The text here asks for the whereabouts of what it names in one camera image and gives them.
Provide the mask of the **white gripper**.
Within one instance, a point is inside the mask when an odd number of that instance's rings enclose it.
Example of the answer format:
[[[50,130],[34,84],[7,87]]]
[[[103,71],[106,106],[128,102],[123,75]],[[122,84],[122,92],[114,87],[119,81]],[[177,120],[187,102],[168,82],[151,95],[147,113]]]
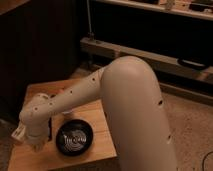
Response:
[[[32,146],[34,152],[39,152],[43,149],[43,145],[48,141],[49,130],[40,130],[38,132],[31,132],[29,129],[25,133],[25,142]]]

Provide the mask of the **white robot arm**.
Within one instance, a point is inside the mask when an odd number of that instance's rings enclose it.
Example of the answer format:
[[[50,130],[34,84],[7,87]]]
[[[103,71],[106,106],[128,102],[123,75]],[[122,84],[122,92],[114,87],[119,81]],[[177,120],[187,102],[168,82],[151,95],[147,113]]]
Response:
[[[43,145],[49,119],[99,99],[122,171],[177,171],[178,162],[158,80],[142,59],[124,56],[50,98],[40,93],[22,108],[26,141]]]

